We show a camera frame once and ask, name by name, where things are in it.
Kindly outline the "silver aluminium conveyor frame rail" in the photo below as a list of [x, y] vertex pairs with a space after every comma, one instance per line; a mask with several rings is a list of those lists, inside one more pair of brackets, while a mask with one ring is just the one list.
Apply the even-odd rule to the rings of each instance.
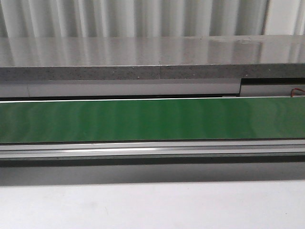
[[1, 145], [0, 157], [163, 156], [303, 153], [303, 139]]

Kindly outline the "green conveyor belt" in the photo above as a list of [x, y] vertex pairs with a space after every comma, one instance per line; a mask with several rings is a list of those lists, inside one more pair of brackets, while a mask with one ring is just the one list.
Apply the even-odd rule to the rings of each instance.
[[302, 97], [7, 102], [13, 143], [304, 138]]

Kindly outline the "grey speckled stone counter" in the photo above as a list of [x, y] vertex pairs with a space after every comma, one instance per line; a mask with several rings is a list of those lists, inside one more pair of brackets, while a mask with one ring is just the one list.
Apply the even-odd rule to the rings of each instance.
[[305, 77], [305, 38], [1, 38], [2, 81]]

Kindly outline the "white pleated curtain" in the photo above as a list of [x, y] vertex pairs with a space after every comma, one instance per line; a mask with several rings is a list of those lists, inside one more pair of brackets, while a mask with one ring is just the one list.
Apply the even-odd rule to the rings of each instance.
[[1, 37], [303, 35], [302, 0], [3, 0]]

